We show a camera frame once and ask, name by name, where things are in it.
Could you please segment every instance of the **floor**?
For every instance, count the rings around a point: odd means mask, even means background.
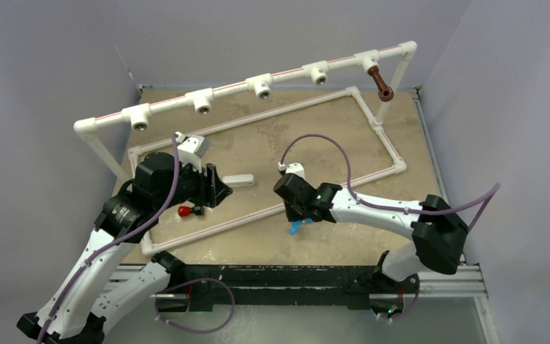
[[[140,102],[157,102],[183,95],[180,90],[145,90]],[[268,100],[257,100],[249,92],[217,99],[209,115],[197,115],[186,107],[161,113],[150,119],[143,132],[132,130],[127,147],[144,145],[170,137],[173,131],[188,133],[328,92],[275,91]],[[373,113],[380,106],[375,92],[362,93]],[[389,199],[424,199],[438,194],[430,156],[410,94],[399,93],[392,101],[383,125],[408,168],[360,186],[363,194]],[[256,185],[236,188],[220,206],[203,218],[181,219],[177,208],[166,211],[151,229],[153,242],[163,242],[223,221],[281,203],[272,188],[279,179],[277,161],[290,141],[305,133],[321,133],[338,141],[349,154],[353,178],[387,168],[392,161],[352,97],[315,105],[292,113],[209,135],[211,147],[202,163],[214,163],[220,176],[254,174]],[[305,168],[308,182],[341,183],[345,180],[344,159],[329,142],[309,138],[297,143],[286,159]],[[122,167],[130,171],[125,159]],[[303,226],[294,236],[284,214],[231,229],[170,252],[184,262],[205,264],[376,264],[386,249],[402,246],[407,239],[380,229],[358,224],[322,222]],[[146,263],[137,247],[124,263]]]

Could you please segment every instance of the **blue plastic piece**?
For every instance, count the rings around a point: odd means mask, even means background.
[[[313,223],[313,220],[311,219],[304,219],[301,221],[290,222],[290,224],[292,225],[292,228],[290,228],[290,234],[291,235],[296,234],[300,229],[300,226],[302,226],[302,224],[312,224],[312,223]]]

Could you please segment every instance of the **gray wall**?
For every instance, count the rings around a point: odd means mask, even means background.
[[[472,0],[423,108],[453,203],[503,184],[467,247],[503,342],[550,343],[550,1],[505,2]]]
[[[211,87],[415,40],[402,87],[422,85],[469,0],[95,0],[137,82]],[[395,63],[384,62],[386,77]],[[361,68],[327,87],[374,88]],[[285,87],[313,87],[296,80]]]
[[[114,178],[72,129],[136,101],[87,1],[0,1],[0,343],[49,298]],[[106,141],[122,156],[126,127]]]

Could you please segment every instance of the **red object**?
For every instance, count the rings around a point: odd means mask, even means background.
[[[190,215],[190,208],[187,206],[179,206],[178,207],[178,215],[180,217],[187,217]]]

